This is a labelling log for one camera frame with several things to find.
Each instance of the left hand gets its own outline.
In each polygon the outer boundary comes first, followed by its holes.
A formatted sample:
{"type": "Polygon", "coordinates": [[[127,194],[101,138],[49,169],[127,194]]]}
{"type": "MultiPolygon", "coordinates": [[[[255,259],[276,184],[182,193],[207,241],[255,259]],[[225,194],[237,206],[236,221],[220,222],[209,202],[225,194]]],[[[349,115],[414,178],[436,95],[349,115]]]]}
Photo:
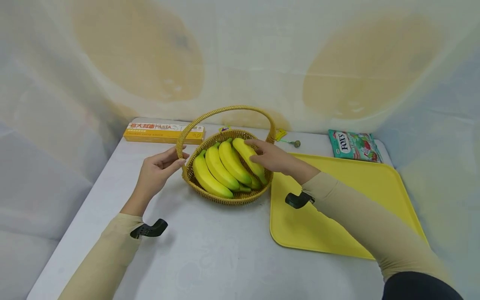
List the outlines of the left hand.
{"type": "Polygon", "coordinates": [[[176,147],[171,147],[163,153],[147,157],[140,169],[133,194],[145,200],[152,199],[165,186],[167,179],[185,164],[189,156],[183,152],[183,159],[179,159],[176,147]]]}

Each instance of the beige sleeve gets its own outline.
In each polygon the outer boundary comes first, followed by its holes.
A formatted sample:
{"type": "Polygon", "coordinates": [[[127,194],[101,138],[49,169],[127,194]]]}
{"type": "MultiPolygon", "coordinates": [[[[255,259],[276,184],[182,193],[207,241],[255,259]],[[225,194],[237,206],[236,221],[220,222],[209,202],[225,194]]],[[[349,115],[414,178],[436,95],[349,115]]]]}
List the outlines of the beige sleeve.
{"type": "Polygon", "coordinates": [[[342,225],[377,260],[384,281],[399,272],[431,275],[450,284],[429,246],[397,216],[360,192],[320,172],[303,186],[313,206],[342,225]]]}
{"type": "Polygon", "coordinates": [[[142,217],[118,214],[75,271],[60,300],[106,300],[115,295],[127,266],[140,245],[130,236],[142,217]]]}

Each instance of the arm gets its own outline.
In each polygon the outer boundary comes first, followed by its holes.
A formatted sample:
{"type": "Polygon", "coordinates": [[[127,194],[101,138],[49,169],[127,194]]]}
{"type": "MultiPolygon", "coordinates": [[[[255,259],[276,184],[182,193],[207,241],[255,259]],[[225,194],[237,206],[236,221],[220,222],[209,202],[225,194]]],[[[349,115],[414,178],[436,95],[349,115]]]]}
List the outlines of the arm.
{"type": "Polygon", "coordinates": [[[120,213],[114,217],[75,271],[59,300],[105,300],[115,295],[128,265],[140,246],[130,236],[143,224],[142,216],[150,200],[167,179],[185,163],[175,148],[145,159],[137,185],[120,213]]]}
{"type": "Polygon", "coordinates": [[[384,281],[399,272],[414,271],[449,284],[447,272],[428,245],[397,216],[362,193],[299,160],[280,148],[258,140],[252,162],[293,177],[315,198],[315,208],[342,225],[376,259],[384,281]]]}

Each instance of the black sleeve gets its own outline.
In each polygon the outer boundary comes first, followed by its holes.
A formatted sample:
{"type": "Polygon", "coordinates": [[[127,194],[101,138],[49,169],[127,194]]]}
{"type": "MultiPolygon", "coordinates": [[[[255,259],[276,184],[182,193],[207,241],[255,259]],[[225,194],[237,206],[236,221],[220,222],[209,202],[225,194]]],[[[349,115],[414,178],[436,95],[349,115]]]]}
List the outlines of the black sleeve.
{"type": "Polygon", "coordinates": [[[463,300],[451,286],[427,274],[400,272],[385,283],[383,300],[463,300]]]}

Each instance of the white tablecloth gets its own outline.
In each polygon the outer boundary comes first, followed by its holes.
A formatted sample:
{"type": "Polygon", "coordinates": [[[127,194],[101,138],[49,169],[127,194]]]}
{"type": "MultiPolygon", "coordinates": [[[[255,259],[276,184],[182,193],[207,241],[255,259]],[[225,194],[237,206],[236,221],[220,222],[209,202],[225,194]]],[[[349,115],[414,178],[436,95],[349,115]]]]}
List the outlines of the white tablecloth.
{"type": "MultiPolygon", "coordinates": [[[[137,118],[136,122],[185,122],[137,118]]],[[[219,125],[204,124],[206,135],[219,125]]],[[[247,129],[260,139],[267,130],[247,129]]],[[[301,147],[277,143],[288,152],[333,156],[327,135],[289,133],[301,147]]],[[[391,165],[383,143],[376,141],[391,165]]],[[[135,186],[145,157],[172,144],[122,139],[32,288],[29,300],[56,299],[108,222],[135,186]]],[[[187,146],[192,153],[196,145],[187,146]]],[[[115,299],[292,300],[380,299],[383,281],[373,261],[284,248],[270,236],[270,193],[240,207],[215,204],[195,193],[178,171],[153,198],[144,216],[168,228],[144,238],[115,299]]]]}

